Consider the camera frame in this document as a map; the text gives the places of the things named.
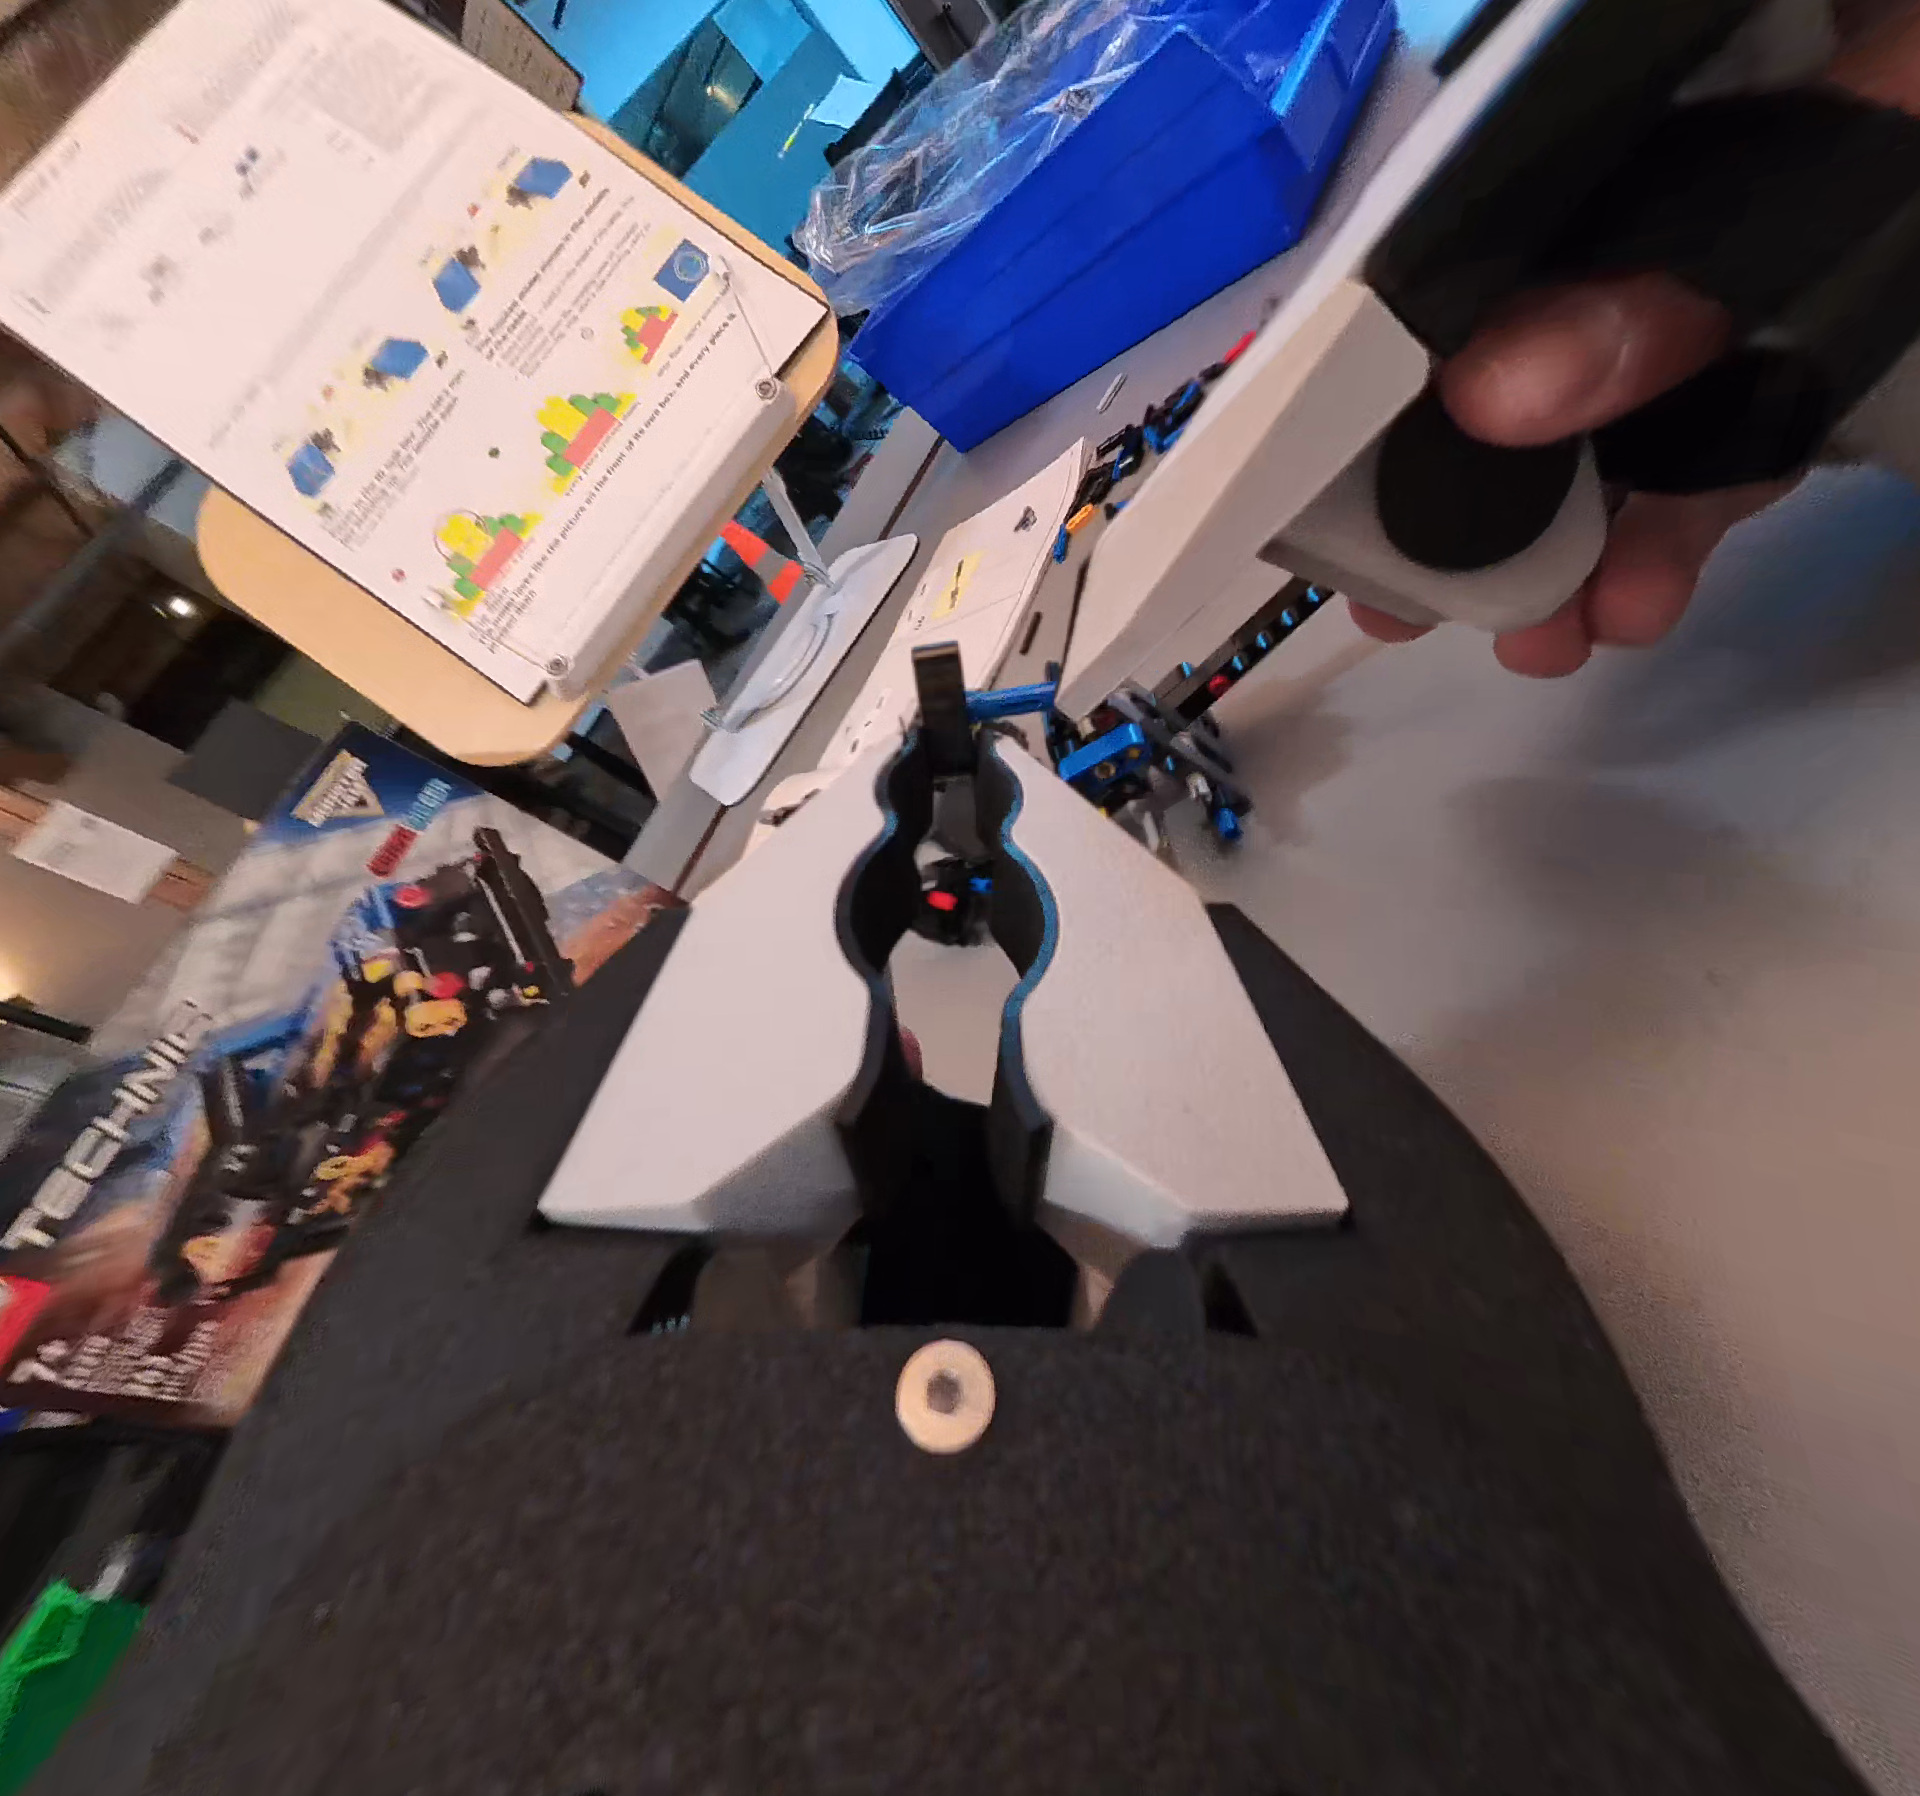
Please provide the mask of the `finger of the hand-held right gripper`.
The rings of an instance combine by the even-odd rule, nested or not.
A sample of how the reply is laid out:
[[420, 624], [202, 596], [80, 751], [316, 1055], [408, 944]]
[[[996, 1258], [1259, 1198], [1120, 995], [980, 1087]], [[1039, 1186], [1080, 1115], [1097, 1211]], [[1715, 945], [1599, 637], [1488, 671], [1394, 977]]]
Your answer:
[[1095, 546], [1055, 705], [1085, 717], [1426, 389], [1427, 350], [1359, 281], [1293, 294]]

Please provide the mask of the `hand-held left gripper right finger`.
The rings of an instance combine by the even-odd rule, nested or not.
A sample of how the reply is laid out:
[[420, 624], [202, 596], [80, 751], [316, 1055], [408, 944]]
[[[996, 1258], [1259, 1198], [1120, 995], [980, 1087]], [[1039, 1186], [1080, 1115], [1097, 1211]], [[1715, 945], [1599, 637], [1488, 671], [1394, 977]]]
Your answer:
[[1069, 1322], [1145, 1255], [1338, 1228], [1349, 1192], [1201, 895], [1013, 737], [980, 737], [972, 803], [1016, 972], [989, 1169], [1069, 1258]]

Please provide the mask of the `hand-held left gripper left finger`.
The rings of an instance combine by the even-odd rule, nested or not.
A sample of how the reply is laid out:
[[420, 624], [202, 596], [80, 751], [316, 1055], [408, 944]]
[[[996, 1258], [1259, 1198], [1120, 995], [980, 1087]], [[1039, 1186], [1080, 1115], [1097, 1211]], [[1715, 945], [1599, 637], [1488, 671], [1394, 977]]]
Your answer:
[[563, 1231], [702, 1248], [697, 1323], [860, 1323], [927, 1203], [941, 1096], [887, 969], [929, 806], [895, 733], [702, 889], [543, 1188]]

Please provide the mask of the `small black lego connector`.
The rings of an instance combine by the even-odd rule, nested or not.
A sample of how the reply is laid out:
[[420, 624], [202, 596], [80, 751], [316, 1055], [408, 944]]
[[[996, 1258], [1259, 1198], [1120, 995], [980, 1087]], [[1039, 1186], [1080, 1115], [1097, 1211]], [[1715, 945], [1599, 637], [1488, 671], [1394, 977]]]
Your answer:
[[977, 726], [959, 643], [929, 643], [910, 657], [919, 727], [917, 753], [935, 786], [971, 777], [977, 756]]

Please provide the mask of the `pile of small lego parts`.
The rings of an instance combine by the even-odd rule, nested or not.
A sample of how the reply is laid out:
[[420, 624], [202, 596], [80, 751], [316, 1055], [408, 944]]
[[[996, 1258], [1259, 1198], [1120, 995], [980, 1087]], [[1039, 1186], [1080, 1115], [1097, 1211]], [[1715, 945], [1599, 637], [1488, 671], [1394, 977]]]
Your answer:
[[1137, 422], [1124, 424], [1097, 445], [1093, 461], [1072, 491], [1069, 514], [1053, 535], [1049, 550], [1053, 563], [1069, 559], [1074, 535], [1083, 534], [1095, 519], [1108, 521], [1120, 511], [1122, 499], [1118, 491], [1177, 445], [1187, 424], [1200, 415], [1211, 386], [1231, 372], [1254, 343], [1255, 333], [1249, 331], [1222, 358], [1201, 368], [1158, 403], [1151, 403]]

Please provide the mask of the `lego instruction booklet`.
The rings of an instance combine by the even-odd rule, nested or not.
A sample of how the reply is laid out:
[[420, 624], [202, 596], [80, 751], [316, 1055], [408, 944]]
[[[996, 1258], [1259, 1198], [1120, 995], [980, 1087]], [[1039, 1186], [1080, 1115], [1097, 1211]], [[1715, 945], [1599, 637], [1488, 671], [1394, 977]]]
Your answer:
[[768, 830], [797, 814], [854, 756], [910, 727], [919, 712], [914, 651], [951, 647], [962, 659], [967, 686], [993, 687], [1015, 653], [1022, 618], [1069, 521], [1071, 497], [1092, 459], [1093, 445], [1087, 438], [1074, 441], [1021, 488], [955, 526], [938, 543], [860, 697], [827, 742], [824, 761], [814, 771], [786, 777], [770, 792], [750, 848]]

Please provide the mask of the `small lego beam assembly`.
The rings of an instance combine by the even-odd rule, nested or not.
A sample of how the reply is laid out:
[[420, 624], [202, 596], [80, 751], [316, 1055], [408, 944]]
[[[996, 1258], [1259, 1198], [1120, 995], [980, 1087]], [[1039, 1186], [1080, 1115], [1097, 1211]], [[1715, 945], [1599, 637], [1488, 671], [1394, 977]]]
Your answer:
[[1055, 684], [1019, 684], [968, 697], [980, 726], [1013, 726], [1016, 709], [1037, 712], [1053, 773], [1095, 810], [1150, 848], [1163, 848], [1159, 814], [1175, 794], [1190, 801], [1222, 848], [1244, 836], [1254, 797], [1226, 753], [1216, 709], [1333, 603], [1333, 587], [1285, 577], [1280, 587], [1200, 661], [1179, 662], [1153, 686], [1130, 681], [1090, 717], [1071, 719]]

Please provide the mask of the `lego set box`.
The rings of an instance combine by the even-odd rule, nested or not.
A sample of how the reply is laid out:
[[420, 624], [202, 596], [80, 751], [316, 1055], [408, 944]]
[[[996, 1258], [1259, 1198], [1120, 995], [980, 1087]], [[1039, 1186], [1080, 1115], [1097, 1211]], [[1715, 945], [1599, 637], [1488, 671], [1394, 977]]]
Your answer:
[[238, 1423], [420, 1138], [671, 905], [343, 727], [5, 1142], [5, 1436]]

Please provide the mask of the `person's right hand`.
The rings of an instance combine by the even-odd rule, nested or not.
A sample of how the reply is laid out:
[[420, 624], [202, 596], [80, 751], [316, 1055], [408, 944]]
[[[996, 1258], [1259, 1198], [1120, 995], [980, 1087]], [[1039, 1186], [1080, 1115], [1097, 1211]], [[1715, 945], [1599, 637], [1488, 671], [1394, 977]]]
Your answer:
[[[1728, 312], [1665, 273], [1586, 281], [1522, 294], [1441, 368], [1436, 391], [1478, 441], [1543, 446], [1667, 395], [1729, 340]], [[1656, 644], [1684, 618], [1720, 543], [1798, 485], [1789, 476], [1701, 497], [1624, 497], [1579, 593], [1545, 624], [1494, 639], [1500, 666], [1558, 680], [1599, 648]]]

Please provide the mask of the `blue plastic bin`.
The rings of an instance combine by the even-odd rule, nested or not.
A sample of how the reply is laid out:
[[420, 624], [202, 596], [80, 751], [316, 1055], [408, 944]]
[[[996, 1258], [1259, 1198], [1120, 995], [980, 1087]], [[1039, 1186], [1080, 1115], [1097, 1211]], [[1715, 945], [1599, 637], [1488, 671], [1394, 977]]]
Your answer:
[[853, 360], [972, 449], [1307, 230], [1396, 0], [1171, 0], [1173, 30]]

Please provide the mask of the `clear plastic bag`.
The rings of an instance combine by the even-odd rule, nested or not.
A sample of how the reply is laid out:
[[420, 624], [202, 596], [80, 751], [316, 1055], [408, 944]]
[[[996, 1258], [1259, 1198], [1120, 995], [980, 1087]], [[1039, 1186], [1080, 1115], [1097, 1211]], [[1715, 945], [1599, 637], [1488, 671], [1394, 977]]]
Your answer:
[[1171, 0], [1029, 0], [836, 164], [797, 246], [838, 317], [905, 294], [1173, 30]]

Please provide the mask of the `green plastic bin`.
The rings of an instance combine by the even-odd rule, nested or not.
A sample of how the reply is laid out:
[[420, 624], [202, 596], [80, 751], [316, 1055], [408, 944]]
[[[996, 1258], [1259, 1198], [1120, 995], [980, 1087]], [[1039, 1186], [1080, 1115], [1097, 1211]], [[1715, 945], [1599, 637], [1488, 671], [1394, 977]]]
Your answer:
[[145, 1606], [52, 1579], [2, 1652], [5, 1785], [21, 1783], [60, 1742], [118, 1664]]

